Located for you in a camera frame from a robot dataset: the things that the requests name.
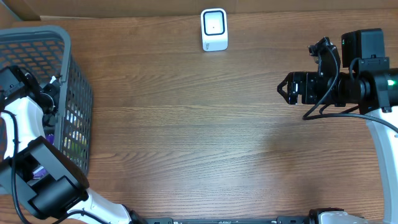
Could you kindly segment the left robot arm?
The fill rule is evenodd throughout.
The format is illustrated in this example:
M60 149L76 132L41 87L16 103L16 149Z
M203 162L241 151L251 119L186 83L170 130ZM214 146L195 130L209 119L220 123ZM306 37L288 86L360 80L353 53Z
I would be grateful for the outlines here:
M41 87L30 71L1 69L1 118L7 128L7 149L1 162L1 186L12 195L14 208L38 219L84 223L144 223L134 210L105 199L90 189L86 175L45 137L46 116L58 111L60 85Z

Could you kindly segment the green yellow snack packet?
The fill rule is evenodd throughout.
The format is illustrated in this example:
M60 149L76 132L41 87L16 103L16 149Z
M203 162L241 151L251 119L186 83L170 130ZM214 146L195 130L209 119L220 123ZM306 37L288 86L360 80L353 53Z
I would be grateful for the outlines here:
M88 171L88 140L85 126L72 111L66 110L62 147L64 154L84 172Z

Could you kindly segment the white tube gold cap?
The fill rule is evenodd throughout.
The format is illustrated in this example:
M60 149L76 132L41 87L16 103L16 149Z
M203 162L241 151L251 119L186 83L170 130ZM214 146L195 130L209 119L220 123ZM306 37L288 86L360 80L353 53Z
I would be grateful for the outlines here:
M56 76L52 76L52 78L51 78L51 80L50 80L50 82L49 82L50 84L52 84L52 85L54 85L54 86L56 86L56 85L60 85L60 81L59 81L59 78L57 78Z

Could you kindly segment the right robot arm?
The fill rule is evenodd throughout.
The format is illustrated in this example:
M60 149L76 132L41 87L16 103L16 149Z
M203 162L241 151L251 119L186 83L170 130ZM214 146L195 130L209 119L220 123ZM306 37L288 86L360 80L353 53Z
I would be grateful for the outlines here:
M384 196L383 223L397 223L397 69L385 55L382 29L328 37L310 45L316 72L290 72L277 92L290 104L311 105L304 120L359 118L375 145Z

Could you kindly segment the purple red liner pack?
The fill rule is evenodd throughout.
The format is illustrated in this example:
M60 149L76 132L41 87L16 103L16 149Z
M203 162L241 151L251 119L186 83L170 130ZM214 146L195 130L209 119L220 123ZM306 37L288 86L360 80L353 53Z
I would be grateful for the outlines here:
M54 135L53 134L47 134L46 136L46 140L50 143L50 144L54 144ZM45 175L47 174L47 170L43 167L40 166L38 168L36 168L33 171L33 179L41 179L43 178Z

